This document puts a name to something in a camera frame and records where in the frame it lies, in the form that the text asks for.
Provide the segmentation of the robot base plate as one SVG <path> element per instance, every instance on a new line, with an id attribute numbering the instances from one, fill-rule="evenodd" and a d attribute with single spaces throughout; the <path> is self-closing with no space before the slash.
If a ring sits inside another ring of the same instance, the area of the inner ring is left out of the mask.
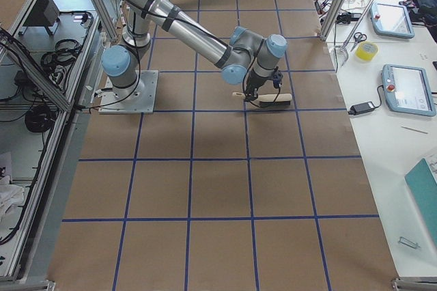
<path id="1" fill-rule="evenodd" d="M 110 91 L 102 94 L 100 107 L 101 114 L 136 114 L 153 113 L 156 99 L 159 71 L 135 71 L 139 75 L 139 83 L 126 89 L 113 87 L 110 77 L 107 77 L 105 87 Z"/>

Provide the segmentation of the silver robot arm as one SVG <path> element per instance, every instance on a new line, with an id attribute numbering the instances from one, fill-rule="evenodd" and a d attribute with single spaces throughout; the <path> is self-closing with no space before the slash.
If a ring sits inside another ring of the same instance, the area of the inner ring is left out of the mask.
<path id="1" fill-rule="evenodd" d="M 278 63 L 287 50 L 287 40 L 278 34 L 263 37 L 250 29 L 237 26 L 225 43 L 194 21 L 169 0 L 125 0 L 133 17 L 130 26 L 151 20 L 185 45 L 206 58 L 229 84 L 242 85 L 244 101 L 259 97 L 259 89 L 272 81 L 280 90 L 283 75 Z"/>

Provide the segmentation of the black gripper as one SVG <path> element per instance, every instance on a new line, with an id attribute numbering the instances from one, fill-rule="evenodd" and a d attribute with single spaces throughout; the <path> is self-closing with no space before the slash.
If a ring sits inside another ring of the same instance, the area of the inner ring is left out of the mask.
<path id="1" fill-rule="evenodd" d="M 259 76 L 256 72 L 249 72 L 244 82 L 244 101 L 253 102 L 258 99 L 258 89 L 264 85 L 266 77 Z"/>

